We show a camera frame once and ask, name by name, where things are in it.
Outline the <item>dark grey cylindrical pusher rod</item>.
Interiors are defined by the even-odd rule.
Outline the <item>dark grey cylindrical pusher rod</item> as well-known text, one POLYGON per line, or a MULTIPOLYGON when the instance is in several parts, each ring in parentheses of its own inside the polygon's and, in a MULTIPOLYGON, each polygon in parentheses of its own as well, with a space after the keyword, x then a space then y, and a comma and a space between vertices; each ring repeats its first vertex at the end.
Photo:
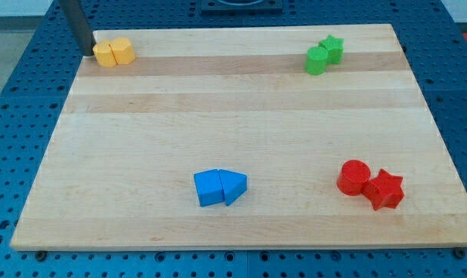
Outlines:
POLYGON ((83 56, 93 56, 96 40, 80 0, 59 0, 59 5, 83 56))

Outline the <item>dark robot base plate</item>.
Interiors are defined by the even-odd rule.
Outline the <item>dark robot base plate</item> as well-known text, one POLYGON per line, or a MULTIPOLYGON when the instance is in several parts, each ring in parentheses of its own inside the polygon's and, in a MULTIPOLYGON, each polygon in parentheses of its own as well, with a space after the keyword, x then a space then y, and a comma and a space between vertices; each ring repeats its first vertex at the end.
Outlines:
POLYGON ((283 0, 201 0, 201 12, 281 12, 283 0))

